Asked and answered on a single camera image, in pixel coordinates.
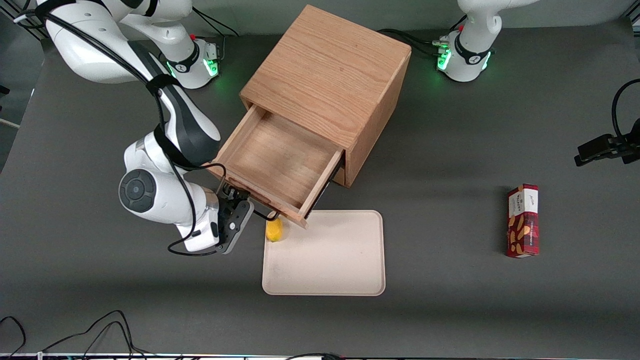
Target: wooden box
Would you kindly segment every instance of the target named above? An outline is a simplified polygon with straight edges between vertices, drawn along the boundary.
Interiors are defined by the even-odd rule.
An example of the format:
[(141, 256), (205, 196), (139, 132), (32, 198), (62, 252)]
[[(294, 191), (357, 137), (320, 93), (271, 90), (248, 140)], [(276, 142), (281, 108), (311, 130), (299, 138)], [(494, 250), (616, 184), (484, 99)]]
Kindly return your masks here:
[(396, 108), (410, 55), (307, 5), (240, 92), (248, 112), (215, 160), (227, 182), (306, 227), (333, 174), (353, 184)]

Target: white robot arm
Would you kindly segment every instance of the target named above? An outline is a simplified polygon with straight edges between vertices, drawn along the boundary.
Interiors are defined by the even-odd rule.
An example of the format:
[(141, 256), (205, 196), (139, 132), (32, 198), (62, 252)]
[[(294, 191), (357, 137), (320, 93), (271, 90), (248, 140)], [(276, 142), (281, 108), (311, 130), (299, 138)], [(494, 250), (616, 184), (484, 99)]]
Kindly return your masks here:
[(490, 48), (502, 29), (498, 12), (533, 4), (539, 0), (458, 0), (467, 14), (462, 31), (454, 29), (440, 37), (442, 46), (438, 70), (455, 81), (472, 81), (486, 68)]
[[(153, 15), (141, 15), (149, 15), (154, 3)], [(167, 122), (126, 149), (127, 173), (119, 187), (122, 205), (141, 218), (175, 224), (182, 239), (172, 245), (184, 242), (190, 252), (213, 246), (217, 249), (213, 252), (230, 252), (253, 212), (248, 195), (219, 199), (211, 190), (182, 178), (187, 171), (216, 157), (220, 145), (218, 129), (168, 75), (158, 59), (138, 43), (128, 41), (116, 24), (116, 20), (121, 20), (148, 35), (167, 59), (177, 64), (178, 73), (174, 74), (178, 81), (202, 86), (212, 78), (207, 70), (207, 60), (210, 60), (207, 56), (211, 53), (203, 51), (211, 45), (202, 40), (194, 42), (180, 24), (166, 23), (186, 16), (191, 10), (191, 1), (160, 4), (157, 0), (38, 0), (38, 7), (44, 9), (41, 11), (46, 11), (45, 14), (53, 15), (39, 14), (45, 19), (58, 51), (74, 72), (101, 83), (139, 79), (170, 114)], [(105, 50), (99, 51), (95, 44), (72, 33), (76, 30), (115, 55), (107, 56)], [(119, 56), (132, 69), (127, 70), (115, 62), (114, 56)], [(187, 254), (171, 247), (170, 251)]]

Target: yellow object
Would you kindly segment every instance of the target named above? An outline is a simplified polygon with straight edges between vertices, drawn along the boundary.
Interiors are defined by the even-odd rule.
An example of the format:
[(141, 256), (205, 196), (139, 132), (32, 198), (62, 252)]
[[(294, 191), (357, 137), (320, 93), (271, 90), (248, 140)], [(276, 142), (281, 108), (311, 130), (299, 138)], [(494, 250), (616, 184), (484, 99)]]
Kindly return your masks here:
[(274, 221), (267, 221), (267, 229), (265, 230), (265, 236), (269, 241), (276, 242), (282, 237), (282, 220), (277, 218)]

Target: metal frame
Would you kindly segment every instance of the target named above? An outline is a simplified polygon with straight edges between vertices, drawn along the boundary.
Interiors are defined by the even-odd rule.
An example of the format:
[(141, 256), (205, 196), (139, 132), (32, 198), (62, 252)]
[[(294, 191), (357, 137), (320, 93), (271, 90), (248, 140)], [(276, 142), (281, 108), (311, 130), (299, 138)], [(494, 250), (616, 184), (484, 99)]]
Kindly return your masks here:
[(631, 24), (634, 27), (634, 36), (640, 36), (640, 0), (636, 0), (627, 11), (625, 16), (631, 19)]
[[(0, 357), (9, 354), (0, 353)], [(97, 360), (131, 360), (131, 359), (173, 359), (173, 360), (287, 360), (289, 356), (263, 356), (263, 355), (214, 355), (214, 354), (123, 354), (123, 353), (21, 353), (12, 356), (16, 360), (43, 360), (46, 356), (48, 360), (52, 357), (56, 360), (74, 360), (85, 356), (87, 359)], [(558, 359), (547, 357), (341, 357), (343, 360), (575, 360)], [(305, 356), (304, 360), (323, 360), (322, 356)]]
[[(9, 9), (7, 9), (7, 7), (2, 6), (0, 4), (0, 10), (2, 10), (2, 12), (9, 19), (11, 19), (11, 21), (13, 21), (18, 16), (18, 14), (22, 11), (22, 6), (19, 6), (13, 0), (3, 0), (3, 3), (7, 5)], [(31, 26), (36, 25), (31, 19), (26, 19), (25, 21), (27, 22), (28, 25), (31, 25)], [(38, 40), (42, 40), (44, 38), (49, 37), (46, 30), (44, 29), (38, 28), (38, 29), (25, 29), (25, 30), (28, 31), (29, 34), (31, 34), (31, 36), (35, 37)]]

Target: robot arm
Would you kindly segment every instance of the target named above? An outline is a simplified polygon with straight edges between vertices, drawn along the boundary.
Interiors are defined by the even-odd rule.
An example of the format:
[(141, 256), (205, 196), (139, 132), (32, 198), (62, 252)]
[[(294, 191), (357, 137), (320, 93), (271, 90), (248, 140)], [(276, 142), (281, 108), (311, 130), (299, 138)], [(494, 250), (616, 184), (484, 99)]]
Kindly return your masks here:
[[(39, 0), (38, 5), (46, 1)], [(181, 3), (187, 3), (191, 8), (191, 1)], [(146, 29), (149, 33), (155, 31), (171, 34), (164, 31), (167, 27), (161, 28), (162, 31), (154, 29), (150, 20), (136, 22), (136, 17), (141, 15), (124, 14), (126, 11), (123, 9), (127, 7), (120, 0), (104, 0), (102, 4), (90, 0), (77, 0), (54, 8), (51, 15), (104, 44), (134, 69), (135, 76), (89, 44), (86, 39), (76, 36), (51, 20), (46, 20), (45, 25), (63, 59), (74, 72), (91, 81), (102, 83), (120, 83), (137, 78), (147, 84), (150, 91), (157, 92), (157, 98), (168, 110), (167, 122), (130, 145), (125, 151), (127, 173), (120, 181), (119, 189), (122, 205), (141, 218), (175, 224), (183, 239), (174, 244), (183, 241), (188, 251), (199, 251), (217, 245), (220, 252), (228, 253), (251, 215), (253, 205), (246, 199), (236, 199), (234, 202), (225, 201), (223, 209), (214, 192), (186, 182), (182, 178), (188, 170), (208, 163), (216, 157), (220, 134), (216, 126), (193, 104), (180, 86), (170, 84), (171, 81), (160, 81), (157, 86), (150, 86), (154, 84), (155, 79), (164, 76), (166, 80), (171, 77), (168, 77), (166, 69), (148, 50), (128, 41), (122, 35), (113, 14), (116, 14), (116, 19), (129, 18), (129, 24), (142, 24), (138, 28)], [(169, 27), (177, 29), (174, 33), (181, 37), (173, 47), (162, 43), (165, 47), (173, 49), (172, 54), (188, 52), (189, 47), (185, 45), (187, 41), (191, 43), (192, 49), (198, 48), (199, 45), (191, 41), (186, 32), (178, 31), (181, 26)], [(197, 71), (189, 71), (195, 69), (196, 67), (187, 69), (185, 74), (197, 78)], [(237, 218), (241, 220), (230, 225), (230, 212), (236, 208), (241, 210), (233, 215), (238, 215)], [(233, 231), (231, 236), (224, 236), (221, 240), (221, 231), (225, 227), (232, 227)]]
[(455, 81), (472, 81), (486, 68), (490, 48), (502, 29), (498, 12), (533, 4), (539, 0), (458, 0), (467, 14), (464, 29), (454, 29), (440, 38), (443, 47), (438, 70)]
[(120, 22), (143, 33), (158, 46), (167, 59), (172, 75), (185, 88), (203, 87), (218, 75), (218, 50), (214, 44), (191, 39), (179, 22), (157, 23), (156, 20), (153, 17), (130, 14)]

